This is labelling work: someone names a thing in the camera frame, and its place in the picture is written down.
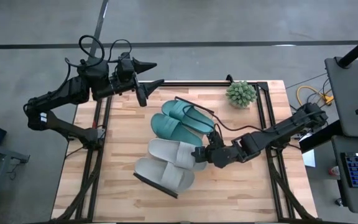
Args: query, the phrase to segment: yellow cable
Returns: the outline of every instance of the yellow cable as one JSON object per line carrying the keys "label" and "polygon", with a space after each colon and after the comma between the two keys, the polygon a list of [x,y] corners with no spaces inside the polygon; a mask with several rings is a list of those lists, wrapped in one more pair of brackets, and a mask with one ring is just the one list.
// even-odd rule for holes
{"label": "yellow cable", "polygon": [[309,90],[312,90],[313,92],[315,92],[316,94],[320,95],[320,99],[323,99],[325,101],[325,103],[327,105],[330,105],[331,102],[334,100],[333,96],[327,96],[326,94],[329,93],[331,91],[331,89],[329,89],[326,93],[320,93],[319,91],[317,91],[315,88],[311,87],[311,86],[299,86],[298,89],[296,90],[296,99],[298,100],[299,104],[302,106],[303,103],[299,97],[299,92],[301,89],[303,88],[308,88]]}
{"label": "yellow cable", "polygon": [[313,92],[315,92],[316,94],[319,94],[321,97],[324,97],[323,94],[319,93],[319,91],[317,91],[315,88],[311,87],[311,86],[299,86],[298,89],[296,90],[296,99],[298,100],[299,102],[299,105],[303,105],[300,97],[299,97],[299,91],[302,89],[302,88],[308,88],[309,90],[312,90]]}

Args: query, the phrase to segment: succulent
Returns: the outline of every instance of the succulent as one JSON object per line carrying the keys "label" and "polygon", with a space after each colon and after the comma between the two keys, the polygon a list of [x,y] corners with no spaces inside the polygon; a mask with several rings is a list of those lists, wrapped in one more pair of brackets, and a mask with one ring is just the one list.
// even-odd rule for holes
{"label": "succulent", "polygon": [[256,91],[245,81],[232,83],[226,90],[226,96],[231,105],[237,108],[246,108],[256,100]]}

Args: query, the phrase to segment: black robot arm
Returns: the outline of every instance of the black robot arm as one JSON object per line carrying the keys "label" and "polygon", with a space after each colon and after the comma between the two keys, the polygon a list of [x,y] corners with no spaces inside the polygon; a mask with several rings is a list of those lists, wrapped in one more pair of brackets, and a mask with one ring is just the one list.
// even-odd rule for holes
{"label": "black robot arm", "polygon": [[327,115],[316,103],[301,106],[290,118],[262,131],[247,133],[233,139],[231,146],[225,146],[216,132],[208,134],[209,145],[197,147],[192,153],[196,162],[208,161],[223,168],[233,162],[246,162],[257,157],[268,146],[284,148],[292,135],[304,128],[322,127]]}
{"label": "black robot arm", "polygon": [[[107,96],[121,95],[129,90],[136,91],[139,104],[146,106],[149,95],[164,82],[164,80],[157,80],[139,84],[137,74],[150,70],[157,64],[131,59],[129,52],[122,53],[113,61],[89,57],[87,61],[82,59],[79,65],[73,65],[68,60],[66,62],[69,64],[68,75],[72,66],[77,68],[78,76],[66,79],[55,91],[31,98],[23,106],[23,110],[29,119],[27,125],[30,129],[37,131],[52,129],[67,139],[78,138],[85,148],[97,147],[98,140],[105,130],[97,127],[88,129],[77,127],[58,119],[52,109],[69,103],[74,105],[86,103],[90,93],[94,100],[100,100]],[[109,63],[117,64],[111,75],[109,75]]]}

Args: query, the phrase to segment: gray floor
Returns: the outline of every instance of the gray floor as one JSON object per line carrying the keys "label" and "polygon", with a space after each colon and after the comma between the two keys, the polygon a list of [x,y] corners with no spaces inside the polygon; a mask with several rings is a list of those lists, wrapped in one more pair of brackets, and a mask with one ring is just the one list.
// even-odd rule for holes
{"label": "gray floor", "polygon": [[[0,44],[75,44],[81,35],[94,33],[101,5],[102,0],[0,0]],[[101,40],[118,38],[131,42],[358,40],[358,0],[110,0]],[[284,80],[291,86],[324,73],[325,58],[344,55],[353,47],[148,48],[134,49],[132,56],[158,63],[141,74],[141,80],[221,80],[230,73],[239,80]],[[6,177],[0,223],[50,217],[67,143],[53,131],[28,129],[22,105],[62,82],[65,57],[77,62],[85,55],[78,49],[0,50],[0,127],[8,131],[4,144],[31,154],[30,162],[17,169],[15,180]],[[326,79],[323,75],[302,85],[319,90]],[[296,107],[298,86],[287,90]],[[309,94],[302,90],[301,100],[305,102]],[[329,122],[337,120],[334,104],[324,109]],[[75,107],[64,106],[56,113],[72,122]],[[319,217],[358,223],[358,214],[333,204],[339,192],[335,180],[326,175],[332,156],[329,145],[323,146],[316,153],[318,168],[308,169]]]}

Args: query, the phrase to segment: slipper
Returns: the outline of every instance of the slipper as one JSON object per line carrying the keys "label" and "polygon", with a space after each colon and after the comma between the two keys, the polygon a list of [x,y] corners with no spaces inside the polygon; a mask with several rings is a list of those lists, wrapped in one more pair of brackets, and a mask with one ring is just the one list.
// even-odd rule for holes
{"label": "slipper", "polygon": [[153,139],[149,142],[149,153],[177,167],[201,171],[205,169],[207,162],[196,162],[194,156],[191,155],[195,147],[185,142]]}
{"label": "slipper", "polygon": [[180,121],[164,114],[155,114],[151,119],[153,132],[157,137],[202,146],[202,140],[187,130]]}
{"label": "slipper", "polygon": [[[194,106],[188,106],[188,105],[191,104],[181,100],[170,100],[162,105],[162,113],[170,116],[171,118],[175,118],[179,120],[180,122],[183,123],[183,125],[188,126],[200,133],[203,134],[210,133],[213,130],[210,126],[214,126],[214,122],[211,119],[209,119],[207,116],[200,113],[198,110],[194,109]],[[185,106],[188,106],[185,108],[185,112],[188,116],[200,120],[204,123],[207,123],[209,124],[209,126],[186,116],[185,113],[183,112],[183,108]]]}
{"label": "slipper", "polygon": [[183,192],[191,187],[195,175],[192,171],[175,167],[170,162],[140,158],[135,163],[135,172],[150,181],[174,192]]}

